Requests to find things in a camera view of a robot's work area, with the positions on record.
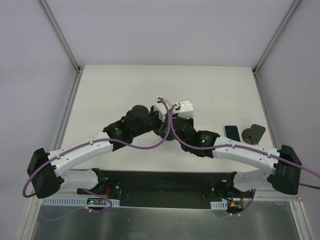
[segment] black wire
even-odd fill
[[[217,190],[214,190],[215,194],[218,195],[218,197],[224,199],[224,200],[227,200],[227,201],[233,201],[234,199],[232,197],[228,198],[228,197],[224,197],[222,196],[220,193],[217,192]]]

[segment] black smartphone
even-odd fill
[[[224,135],[231,140],[241,142],[237,126],[224,126]]]

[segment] white vent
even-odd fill
[[[228,209],[228,203],[226,200],[211,201],[210,206],[211,206],[211,210],[227,210]]]
[[[83,196],[50,196],[42,201],[44,206],[65,206],[65,207],[86,207],[87,199],[92,197]],[[112,202],[112,207],[120,207],[120,200],[109,199]],[[107,207],[110,204],[102,200],[101,205],[94,205],[95,207]]]

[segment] gray floor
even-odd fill
[[[42,206],[53,219],[74,207]],[[288,202],[259,202],[240,217],[219,219],[225,211],[113,208],[103,213],[79,210],[54,221],[37,220],[33,240],[298,240]]]

